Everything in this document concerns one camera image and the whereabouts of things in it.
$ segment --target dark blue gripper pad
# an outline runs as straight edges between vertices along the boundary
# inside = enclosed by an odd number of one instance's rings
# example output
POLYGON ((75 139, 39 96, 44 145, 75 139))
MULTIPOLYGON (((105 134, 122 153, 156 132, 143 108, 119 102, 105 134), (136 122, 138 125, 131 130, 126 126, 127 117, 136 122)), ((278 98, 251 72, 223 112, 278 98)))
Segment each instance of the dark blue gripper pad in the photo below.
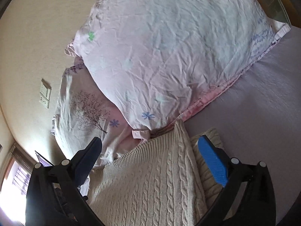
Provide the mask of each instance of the dark blue gripper pad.
POLYGON ((210 143, 204 137, 200 137, 198 148, 215 181, 225 187, 228 182, 227 168, 216 155, 210 143))

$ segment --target brown tree print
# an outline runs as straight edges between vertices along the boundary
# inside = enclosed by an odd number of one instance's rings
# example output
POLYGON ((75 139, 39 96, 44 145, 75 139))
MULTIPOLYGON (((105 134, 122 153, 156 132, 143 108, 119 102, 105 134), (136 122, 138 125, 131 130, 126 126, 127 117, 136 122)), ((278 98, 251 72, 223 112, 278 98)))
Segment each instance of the brown tree print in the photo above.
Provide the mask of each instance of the brown tree print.
POLYGON ((107 133, 103 129, 102 123, 107 120, 110 113, 105 108, 104 100, 100 100, 94 94, 81 91, 74 96, 71 104, 76 110, 76 120, 80 130, 88 131, 91 128, 99 128, 107 133))

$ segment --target floral pillowcase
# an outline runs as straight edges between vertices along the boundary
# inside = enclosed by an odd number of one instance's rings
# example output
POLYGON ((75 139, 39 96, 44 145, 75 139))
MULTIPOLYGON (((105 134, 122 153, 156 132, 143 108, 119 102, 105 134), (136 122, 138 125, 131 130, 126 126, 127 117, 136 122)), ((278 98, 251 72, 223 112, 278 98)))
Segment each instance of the floral pillowcase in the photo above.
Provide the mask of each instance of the floral pillowcase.
POLYGON ((102 140, 102 152, 94 168, 126 154, 140 140, 132 137, 119 109, 109 101, 93 81, 79 57, 75 66, 67 68, 55 111, 55 138, 66 158, 85 149, 94 137, 102 140))

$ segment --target cable knit sweater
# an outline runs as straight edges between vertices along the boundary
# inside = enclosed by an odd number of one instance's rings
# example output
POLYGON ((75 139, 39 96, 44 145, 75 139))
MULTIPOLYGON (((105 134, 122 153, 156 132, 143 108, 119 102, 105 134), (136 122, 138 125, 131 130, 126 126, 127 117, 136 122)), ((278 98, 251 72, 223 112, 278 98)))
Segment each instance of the cable knit sweater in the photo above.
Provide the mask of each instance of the cable knit sweater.
MULTIPOLYGON (((206 134, 221 145, 215 133, 206 134)), ((103 170, 92 171, 91 209, 106 226, 195 225, 207 211, 205 195, 210 200, 221 190, 196 141, 197 137, 190 141, 178 121, 174 130, 137 146, 103 170)))

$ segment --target white circular marker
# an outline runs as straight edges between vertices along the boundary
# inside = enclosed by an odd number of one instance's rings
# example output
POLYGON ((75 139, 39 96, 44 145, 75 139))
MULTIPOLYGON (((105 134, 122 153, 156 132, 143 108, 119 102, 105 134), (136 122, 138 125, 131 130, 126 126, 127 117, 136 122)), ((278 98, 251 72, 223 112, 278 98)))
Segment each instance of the white circular marker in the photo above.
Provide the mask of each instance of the white circular marker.
POLYGON ((40 167, 41 167, 41 163, 36 163, 36 164, 35 164, 35 168, 36 168, 36 169, 38 169, 38 168, 40 168, 40 167))
POLYGON ((63 166, 67 166, 67 165, 69 164, 69 162, 70 162, 70 161, 67 160, 67 159, 66 159, 66 160, 63 160, 63 161, 62 161, 62 165, 63 165, 63 166))
POLYGON ((232 162, 233 164, 238 164, 238 163, 239 163, 239 160, 238 160, 237 158, 232 158, 232 159, 231 159, 231 162, 232 162))
POLYGON ((259 165, 260 165, 261 167, 266 167, 266 163, 265 163, 264 161, 259 162, 259 165))

